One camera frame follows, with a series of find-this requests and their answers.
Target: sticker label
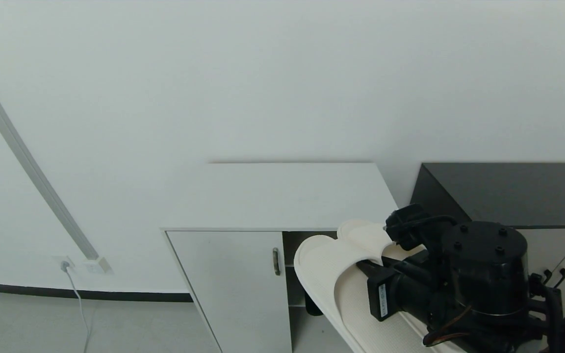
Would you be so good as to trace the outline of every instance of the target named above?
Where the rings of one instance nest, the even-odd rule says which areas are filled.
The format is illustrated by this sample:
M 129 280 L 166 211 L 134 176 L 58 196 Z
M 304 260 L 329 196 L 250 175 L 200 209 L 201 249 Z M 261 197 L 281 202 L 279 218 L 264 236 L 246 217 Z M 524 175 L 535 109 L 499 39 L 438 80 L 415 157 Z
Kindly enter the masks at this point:
M 379 286 L 379 300 L 381 300 L 381 317 L 387 316 L 387 291 L 385 284 Z

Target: white cabinet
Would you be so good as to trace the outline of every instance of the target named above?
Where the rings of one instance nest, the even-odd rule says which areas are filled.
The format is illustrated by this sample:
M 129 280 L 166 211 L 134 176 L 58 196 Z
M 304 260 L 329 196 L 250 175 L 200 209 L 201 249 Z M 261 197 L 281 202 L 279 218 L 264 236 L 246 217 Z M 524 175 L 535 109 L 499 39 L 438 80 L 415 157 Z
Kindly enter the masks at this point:
M 518 229 L 527 239 L 529 273 L 543 275 L 554 270 L 565 257 L 565 228 Z
M 280 232 L 168 232 L 168 236 L 192 294 L 225 352 L 291 351 Z M 280 252 L 276 266 L 274 249 Z
M 162 231 L 223 353 L 350 352 L 306 314 L 292 264 L 303 239 L 397 208 L 373 163 L 213 164 L 184 190 Z

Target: white power cord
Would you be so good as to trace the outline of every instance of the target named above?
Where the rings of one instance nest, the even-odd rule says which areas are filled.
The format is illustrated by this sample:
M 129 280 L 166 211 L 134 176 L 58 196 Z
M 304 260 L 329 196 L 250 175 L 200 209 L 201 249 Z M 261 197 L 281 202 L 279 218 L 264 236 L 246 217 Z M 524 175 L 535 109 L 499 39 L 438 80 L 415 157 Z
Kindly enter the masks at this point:
M 80 315 L 82 316 L 82 321 L 84 321 L 84 326 L 87 329 L 87 339 L 86 342 L 84 342 L 84 353 L 86 353 L 87 347 L 88 347 L 88 340 L 90 339 L 90 330 L 88 329 L 88 324 L 86 323 L 86 319 L 84 318 L 84 311 L 82 311 L 82 298 L 80 297 L 80 293 L 78 293 L 78 290 L 76 289 L 76 285 L 74 284 L 74 280 L 71 279 L 71 275 L 69 274 L 69 271 L 67 270 L 69 268 L 69 266 L 71 266 L 67 261 L 63 261 L 62 263 L 60 263 L 60 269 L 67 274 L 67 277 L 69 277 L 69 282 L 71 282 L 71 286 L 74 289 L 74 293 L 76 293 L 76 296 L 78 297 L 78 300 L 80 301 Z

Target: white wall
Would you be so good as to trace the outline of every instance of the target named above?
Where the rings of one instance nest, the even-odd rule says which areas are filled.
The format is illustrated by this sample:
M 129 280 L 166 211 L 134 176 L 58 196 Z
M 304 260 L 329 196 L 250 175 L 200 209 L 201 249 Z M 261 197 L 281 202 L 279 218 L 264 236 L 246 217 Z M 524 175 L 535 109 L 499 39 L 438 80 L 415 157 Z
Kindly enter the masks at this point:
M 184 291 L 194 163 L 372 160 L 404 205 L 421 161 L 565 161 L 565 2 L 0 1 L 0 100 L 114 268 L 80 286 Z M 0 138 L 2 185 L 0 283 L 66 288 Z

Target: cable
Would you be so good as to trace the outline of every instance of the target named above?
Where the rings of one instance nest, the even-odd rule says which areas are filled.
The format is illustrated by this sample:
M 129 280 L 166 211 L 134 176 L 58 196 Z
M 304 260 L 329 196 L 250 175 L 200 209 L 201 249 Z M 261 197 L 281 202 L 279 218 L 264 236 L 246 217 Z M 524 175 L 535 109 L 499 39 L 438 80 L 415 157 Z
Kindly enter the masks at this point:
M 455 324 L 455 322 L 461 320 L 461 318 L 464 317 L 464 315 L 466 315 L 471 309 L 472 309 L 472 305 L 467 306 L 464 309 L 464 311 L 462 311 L 462 313 L 460 313 L 459 315 L 454 317 L 452 320 L 450 320 L 449 322 L 444 324 L 444 326 L 438 328 L 437 330 L 435 330 L 433 332 L 427 333 L 426 336 L 424 336 L 424 339 L 422 339 L 422 344 L 424 344 L 426 347 L 432 347 L 432 346 L 435 346 L 435 345 L 440 344 L 442 342 L 449 341 L 451 339 L 470 335 L 469 332 L 455 332 L 455 333 L 449 333 L 448 335 L 442 335 L 442 334 L 446 330 L 448 330 L 449 327 L 451 327 L 453 324 Z
M 80 301 L 80 315 L 82 316 L 82 321 L 84 321 L 84 326 L 87 329 L 87 339 L 84 342 L 84 351 L 83 353 L 86 353 L 87 347 L 88 347 L 88 340 L 90 339 L 90 330 L 88 329 L 88 324 L 86 322 L 86 319 L 84 318 L 84 311 L 82 311 L 82 298 L 80 297 L 80 293 L 78 293 L 78 290 L 76 289 L 76 285 L 74 284 L 74 280 L 71 279 L 71 275 L 69 274 L 69 271 L 67 270 L 67 268 L 71 266 L 67 261 L 63 261 L 60 264 L 60 269 L 63 270 L 66 274 L 67 277 L 69 277 L 69 282 L 71 282 L 71 286 L 74 289 L 74 293 L 76 294 L 76 296 L 78 297 L 78 300 Z

